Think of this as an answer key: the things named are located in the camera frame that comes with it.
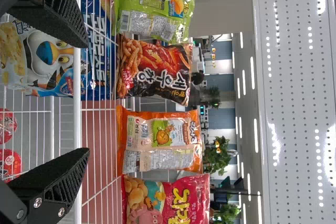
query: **potted plant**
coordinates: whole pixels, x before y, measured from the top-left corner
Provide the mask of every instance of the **potted plant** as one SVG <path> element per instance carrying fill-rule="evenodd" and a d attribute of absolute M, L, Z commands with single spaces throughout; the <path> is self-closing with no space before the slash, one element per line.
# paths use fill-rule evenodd
<path fill-rule="evenodd" d="M 219 211 L 213 213 L 214 224 L 234 224 L 234 220 L 240 213 L 238 206 L 233 204 L 222 205 Z"/>
<path fill-rule="evenodd" d="M 201 104 L 218 109 L 221 104 L 220 91 L 217 86 L 201 89 Z"/>
<path fill-rule="evenodd" d="M 204 151 L 204 167 L 205 172 L 215 173 L 222 176 L 224 168 L 229 164 L 231 156 L 227 152 L 229 140 L 225 137 L 216 137 L 215 145 L 211 148 L 206 148 Z"/>

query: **green snack bag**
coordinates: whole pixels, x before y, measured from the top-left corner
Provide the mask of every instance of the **green snack bag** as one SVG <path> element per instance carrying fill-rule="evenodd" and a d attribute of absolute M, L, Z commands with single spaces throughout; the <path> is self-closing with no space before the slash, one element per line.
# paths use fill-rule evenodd
<path fill-rule="evenodd" d="M 172 44 L 187 42 L 195 0 L 114 0 L 117 33 L 151 36 Z"/>

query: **white perforated panel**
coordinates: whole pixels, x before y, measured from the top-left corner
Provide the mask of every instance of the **white perforated panel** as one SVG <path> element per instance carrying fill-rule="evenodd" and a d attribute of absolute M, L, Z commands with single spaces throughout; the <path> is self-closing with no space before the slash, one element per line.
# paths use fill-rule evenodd
<path fill-rule="evenodd" d="M 259 19 L 271 223 L 334 223 L 328 2 L 259 0 Z"/>

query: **snack bag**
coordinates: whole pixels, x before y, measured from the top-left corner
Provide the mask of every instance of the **snack bag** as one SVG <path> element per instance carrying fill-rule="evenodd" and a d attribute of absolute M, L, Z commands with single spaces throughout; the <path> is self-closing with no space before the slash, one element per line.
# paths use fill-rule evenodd
<path fill-rule="evenodd" d="M 117 106 L 118 174 L 152 169 L 202 173 L 197 111 L 131 112 Z"/>
<path fill-rule="evenodd" d="M 174 183 L 122 177 L 123 224 L 208 224 L 209 174 Z"/>
<path fill-rule="evenodd" d="M 157 46 L 119 36 L 117 86 L 119 98 L 155 94 L 188 106 L 192 44 Z"/>
<path fill-rule="evenodd" d="M 4 113 L 3 111 L 9 110 L 0 109 L 0 144 L 7 143 L 13 137 L 13 133 L 17 128 L 17 122 L 13 112 Z"/>
<path fill-rule="evenodd" d="M 0 180 L 5 183 L 12 181 L 22 172 L 21 157 L 16 152 L 0 148 Z"/>
<path fill-rule="evenodd" d="M 117 33 L 151 36 L 172 44 L 186 42 L 195 0 L 117 0 Z"/>
<path fill-rule="evenodd" d="M 88 28 L 89 49 L 81 50 L 82 100 L 110 98 L 110 77 L 114 76 L 110 73 L 110 59 L 114 58 L 114 44 L 103 35 L 110 38 L 111 1 L 104 0 L 101 4 L 99 0 L 82 0 L 84 20 L 96 31 Z M 73 46 L 18 19 L 0 24 L 2 81 L 10 89 L 38 97 L 72 97 L 73 52 Z"/>

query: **red snack bag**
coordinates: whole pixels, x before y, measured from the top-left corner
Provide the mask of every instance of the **red snack bag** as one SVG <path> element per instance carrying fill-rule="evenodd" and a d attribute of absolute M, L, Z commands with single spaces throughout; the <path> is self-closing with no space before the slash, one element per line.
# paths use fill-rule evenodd
<path fill-rule="evenodd" d="M 192 44 L 163 47 L 119 35 L 117 98 L 160 95 L 188 106 Z"/>
<path fill-rule="evenodd" d="M 208 224 L 209 174 L 174 183 L 122 177 L 123 224 Z"/>
<path fill-rule="evenodd" d="M 8 183 L 18 177 L 11 176 L 22 172 L 21 163 L 21 157 L 19 154 L 13 152 L 12 150 L 2 150 L 0 148 L 0 179 L 5 183 Z"/>
<path fill-rule="evenodd" d="M 14 117 L 14 113 L 3 113 L 3 111 L 9 110 L 0 108 L 0 144 L 7 143 L 12 138 L 13 133 L 17 128 L 17 122 L 16 118 Z"/>

